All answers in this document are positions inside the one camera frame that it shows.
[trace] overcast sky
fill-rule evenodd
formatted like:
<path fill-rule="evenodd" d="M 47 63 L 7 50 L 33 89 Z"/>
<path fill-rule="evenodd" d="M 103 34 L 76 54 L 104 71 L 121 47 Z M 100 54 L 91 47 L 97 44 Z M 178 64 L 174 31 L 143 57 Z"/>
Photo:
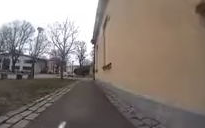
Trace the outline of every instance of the overcast sky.
<path fill-rule="evenodd" d="M 27 20 L 36 28 L 49 23 L 74 20 L 90 52 L 98 0 L 0 0 L 0 27 L 13 20 Z"/>

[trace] lawn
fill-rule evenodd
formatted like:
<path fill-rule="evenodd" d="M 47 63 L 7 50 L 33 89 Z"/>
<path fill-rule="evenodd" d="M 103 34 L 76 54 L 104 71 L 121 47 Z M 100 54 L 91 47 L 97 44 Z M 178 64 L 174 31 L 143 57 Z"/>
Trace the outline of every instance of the lawn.
<path fill-rule="evenodd" d="M 0 116 L 64 87 L 73 80 L 0 80 Z"/>

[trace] asphalt path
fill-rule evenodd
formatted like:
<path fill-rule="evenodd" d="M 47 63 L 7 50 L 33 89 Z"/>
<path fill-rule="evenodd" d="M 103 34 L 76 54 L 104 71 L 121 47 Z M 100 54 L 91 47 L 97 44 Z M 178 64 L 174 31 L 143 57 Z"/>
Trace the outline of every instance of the asphalt path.
<path fill-rule="evenodd" d="M 27 128 L 134 128 L 93 81 L 81 81 Z"/>

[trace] cobblestone strip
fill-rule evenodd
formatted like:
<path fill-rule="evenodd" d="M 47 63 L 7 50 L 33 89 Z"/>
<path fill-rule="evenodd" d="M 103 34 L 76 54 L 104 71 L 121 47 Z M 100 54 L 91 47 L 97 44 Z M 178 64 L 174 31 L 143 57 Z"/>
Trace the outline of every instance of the cobblestone strip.
<path fill-rule="evenodd" d="M 106 87 L 102 87 L 102 89 L 110 102 L 137 128 L 166 128 L 158 120 L 136 112 L 133 106 L 122 101 Z"/>
<path fill-rule="evenodd" d="M 0 128 L 24 128 L 30 121 L 38 117 L 40 113 L 44 112 L 55 101 L 69 92 L 76 84 L 78 84 L 78 82 L 58 89 L 57 91 L 37 99 L 26 106 L 15 111 L 8 112 L 5 116 L 1 116 Z"/>

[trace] white line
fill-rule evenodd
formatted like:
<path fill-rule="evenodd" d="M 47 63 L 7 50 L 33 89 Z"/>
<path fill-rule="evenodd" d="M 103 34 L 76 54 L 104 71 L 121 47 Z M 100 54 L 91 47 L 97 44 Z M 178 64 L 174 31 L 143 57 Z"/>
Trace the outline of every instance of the white line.
<path fill-rule="evenodd" d="M 63 121 L 61 124 L 58 125 L 58 128 L 65 128 L 66 122 Z"/>

